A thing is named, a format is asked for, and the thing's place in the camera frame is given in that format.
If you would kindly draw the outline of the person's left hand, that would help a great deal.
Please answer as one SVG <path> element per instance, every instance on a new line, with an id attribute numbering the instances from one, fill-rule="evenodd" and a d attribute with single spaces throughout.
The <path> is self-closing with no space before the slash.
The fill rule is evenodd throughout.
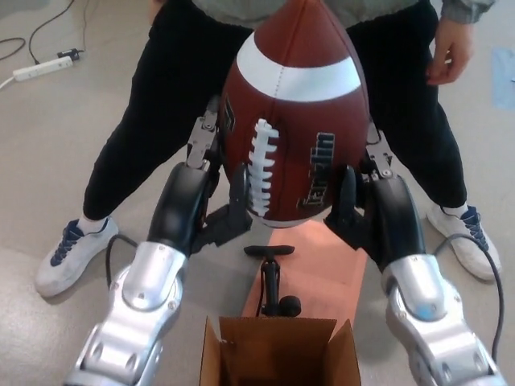
<path id="1" fill-rule="evenodd" d="M 472 24 L 462 24 L 442 17 L 435 33 L 435 53 L 427 69 L 430 85 L 456 81 L 473 55 Z"/>

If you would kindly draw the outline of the robot right black hand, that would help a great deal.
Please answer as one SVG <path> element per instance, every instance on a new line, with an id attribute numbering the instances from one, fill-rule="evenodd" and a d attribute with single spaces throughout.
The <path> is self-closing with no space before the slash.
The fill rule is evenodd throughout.
<path id="1" fill-rule="evenodd" d="M 426 247 L 418 213 L 405 180 L 391 170 L 393 153 L 370 124 L 359 165 L 339 174 L 326 226 L 354 249 L 364 249 L 380 271 Z"/>

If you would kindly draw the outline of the robot left black hand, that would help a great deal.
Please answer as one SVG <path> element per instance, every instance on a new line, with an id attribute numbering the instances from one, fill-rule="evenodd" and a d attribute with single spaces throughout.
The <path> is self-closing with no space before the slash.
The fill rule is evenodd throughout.
<path id="1" fill-rule="evenodd" d="M 211 214 L 208 201 L 215 192 L 225 160 L 218 130 L 220 98 L 208 102 L 187 143 L 185 162 L 171 171 L 150 223 L 147 239 L 191 256 L 207 244 L 221 246 L 250 230 L 247 212 L 249 173 L 237 165 L 230 182 L 229 202 Z"/>

